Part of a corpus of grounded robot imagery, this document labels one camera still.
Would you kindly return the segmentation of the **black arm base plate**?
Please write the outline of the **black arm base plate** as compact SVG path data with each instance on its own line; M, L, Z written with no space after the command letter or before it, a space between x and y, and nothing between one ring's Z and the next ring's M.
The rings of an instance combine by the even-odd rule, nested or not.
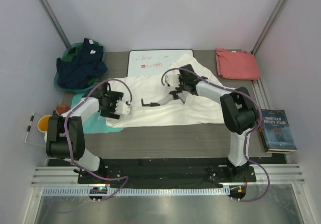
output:
M222 183L258 180L253 166L233 171L226 158L104 159L107 178L128 176L125 188L215 188Z

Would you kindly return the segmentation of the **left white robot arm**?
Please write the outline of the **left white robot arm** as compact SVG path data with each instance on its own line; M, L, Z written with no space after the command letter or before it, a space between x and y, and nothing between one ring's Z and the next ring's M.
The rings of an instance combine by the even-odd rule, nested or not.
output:
M132 95L129 95L129 101L123 98L124 93L112 90L106 81L84 94L69 111L50 116L45 134L47 156L70 162L89 172L95 183L102 183L107 176L104 161L86 149L83 125L95 114L116 120L129 114Z

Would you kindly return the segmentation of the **white printed t-shirt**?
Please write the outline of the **white printed t-shirt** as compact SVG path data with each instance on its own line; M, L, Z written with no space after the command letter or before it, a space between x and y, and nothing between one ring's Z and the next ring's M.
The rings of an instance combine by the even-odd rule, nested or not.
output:
M218 103L202 96L185 93L186 101L172 100L163 106L142 106L142 103L157 102L173 90L161 84L161 74L120 78L110 82L111 89L132 100L132 111L118 120L105 118L111 128L184 126L195 124L223 124L223 115Z

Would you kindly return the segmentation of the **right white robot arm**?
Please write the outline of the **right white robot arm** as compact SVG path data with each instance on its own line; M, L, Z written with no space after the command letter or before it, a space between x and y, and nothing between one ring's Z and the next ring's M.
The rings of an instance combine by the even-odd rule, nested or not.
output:
M197 75L190 64L167 70L161 78L162 85L175 87L190 94L208 98L220 105L226 128L230 131L230 152L226 169L232 181L240 180L249 165L248 143L252 132L262 121L262 112L256 100L245 87L231 88Z

